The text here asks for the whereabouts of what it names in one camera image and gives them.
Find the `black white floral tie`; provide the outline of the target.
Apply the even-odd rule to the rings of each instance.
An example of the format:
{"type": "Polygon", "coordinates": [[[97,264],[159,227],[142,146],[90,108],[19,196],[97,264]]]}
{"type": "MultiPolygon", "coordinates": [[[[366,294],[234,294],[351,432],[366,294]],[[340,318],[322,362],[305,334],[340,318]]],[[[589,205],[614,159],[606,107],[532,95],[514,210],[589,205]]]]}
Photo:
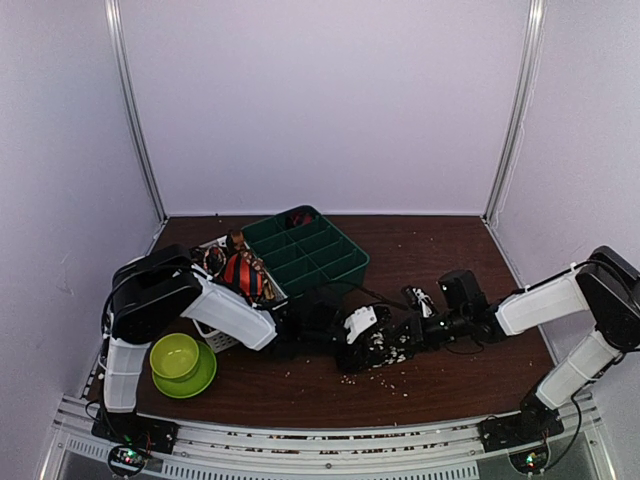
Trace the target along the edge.
{"type": "Polygon", "coordinates": [[[381,368],[411,360],[415,355],[406,334],[392,335],[379,330],[365,338],[365,360],[367,368],[381,368]]]}

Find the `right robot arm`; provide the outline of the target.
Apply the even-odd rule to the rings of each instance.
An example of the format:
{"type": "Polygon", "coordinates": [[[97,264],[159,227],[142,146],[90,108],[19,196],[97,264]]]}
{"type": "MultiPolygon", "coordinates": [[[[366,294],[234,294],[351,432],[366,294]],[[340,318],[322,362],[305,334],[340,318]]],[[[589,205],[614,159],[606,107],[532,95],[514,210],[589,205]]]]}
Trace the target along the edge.
{"type": "Polygon", "coordinates": [[[446,310],[417,307],[394,333],[411,352],[437,350],[463,336],[497,343],[581,312],[592,316],[592,330],[521,401],[512,430],[522,441],[550,428],[563,404],[639,347],[639,271],[608,246],[494,303],[470,270],[448,272],[438,286],[446,310]]]}

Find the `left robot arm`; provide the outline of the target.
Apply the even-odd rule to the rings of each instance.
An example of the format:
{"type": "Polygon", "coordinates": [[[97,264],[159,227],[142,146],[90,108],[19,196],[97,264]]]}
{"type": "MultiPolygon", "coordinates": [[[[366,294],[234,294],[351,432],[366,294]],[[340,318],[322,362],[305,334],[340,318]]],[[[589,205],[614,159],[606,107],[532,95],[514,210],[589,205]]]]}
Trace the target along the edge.
{"type": "Polygon", "coordinates": [[[353,347],[377,322],[361,307],[340,320],[336,315],[286,311],[277,300],[260,260],[238,250],[218,262],[211,249],[202,264],[182,245],[171,245],[121,267],[106,300],[102,331],[108,344],[102,405],[106,429],[123,444],[137,442],[144,424],[134,415],[137,387],[149,347],[178,318],[220,331],[254,351],[291,343],[353,347]]]}

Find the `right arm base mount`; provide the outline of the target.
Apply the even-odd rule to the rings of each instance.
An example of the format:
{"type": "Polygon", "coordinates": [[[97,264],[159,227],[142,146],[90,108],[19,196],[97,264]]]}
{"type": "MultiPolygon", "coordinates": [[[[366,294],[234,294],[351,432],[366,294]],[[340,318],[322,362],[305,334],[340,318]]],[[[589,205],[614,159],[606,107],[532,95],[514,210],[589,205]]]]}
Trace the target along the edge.
{"type": "Polygon", "coordinates": [[[488,417],[478,424],[478,431],[484,451],[494,452],[542,441],[546,436],[559,435],[564,432],[564,426],[555,417],[539,424],[536,420],[527,420],[521,413],[516,413],[488,417]]]}

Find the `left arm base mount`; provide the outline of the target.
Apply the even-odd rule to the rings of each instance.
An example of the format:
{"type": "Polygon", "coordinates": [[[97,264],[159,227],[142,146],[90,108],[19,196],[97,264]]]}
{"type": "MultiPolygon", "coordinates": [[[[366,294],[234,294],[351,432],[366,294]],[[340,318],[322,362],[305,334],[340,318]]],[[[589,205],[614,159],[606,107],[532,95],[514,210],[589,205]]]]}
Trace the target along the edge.
{"type": "Polygon", "coordinates": [[[113,443],[171,454],[179,426],[175,422],[129,414],[109,414],[93,422],[91,434],[113,443]]]}

